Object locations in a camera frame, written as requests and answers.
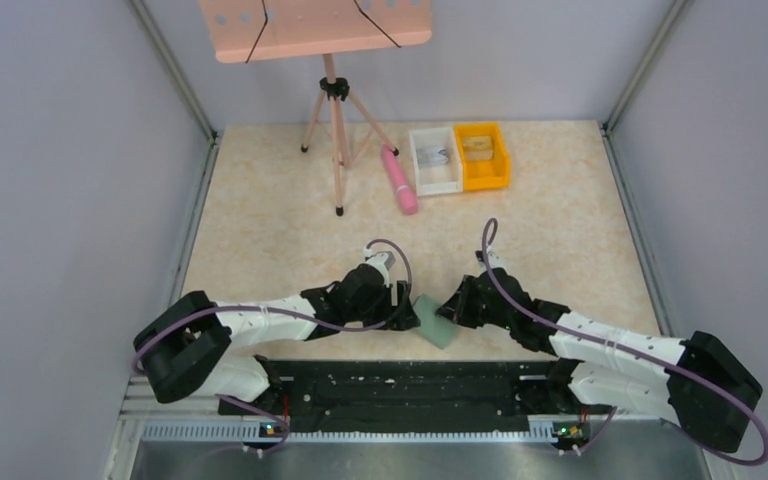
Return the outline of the green card holder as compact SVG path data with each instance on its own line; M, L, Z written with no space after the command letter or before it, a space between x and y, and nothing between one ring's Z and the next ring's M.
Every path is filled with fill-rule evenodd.
M413 304L413 311L419 320L416 333L440 350L445 350L455 339L457 326L438 313L440 302L428 295L420 295Z

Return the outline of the silver credit card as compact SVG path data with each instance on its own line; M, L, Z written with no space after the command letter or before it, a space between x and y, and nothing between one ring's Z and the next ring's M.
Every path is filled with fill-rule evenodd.
M444 146L418 147L415 153L416 162L420 168L445 165L450 161L448 151Z

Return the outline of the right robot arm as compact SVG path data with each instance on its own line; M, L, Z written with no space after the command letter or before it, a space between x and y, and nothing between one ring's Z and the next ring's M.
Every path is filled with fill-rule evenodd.
M464 276L437 312L462 327L498 326L523 348L556 357L551 379L581 404L658 416L721 453L738 451L750 419L698 381L716 385L750 410L763 394L758 380L712 334L656 337L602 324L531 297L502 268Z

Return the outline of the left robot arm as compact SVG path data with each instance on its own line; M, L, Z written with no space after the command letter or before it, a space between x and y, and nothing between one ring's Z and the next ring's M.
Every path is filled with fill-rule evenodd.
M266 360L229 350L279 340L313 341L338 333L407 331L420 326L409 281L391 282L386 267L365 262L327 286L259 304L215 302L192 291L133 340L134 367L155 400L171 404L193 395L251 402L278 379Z

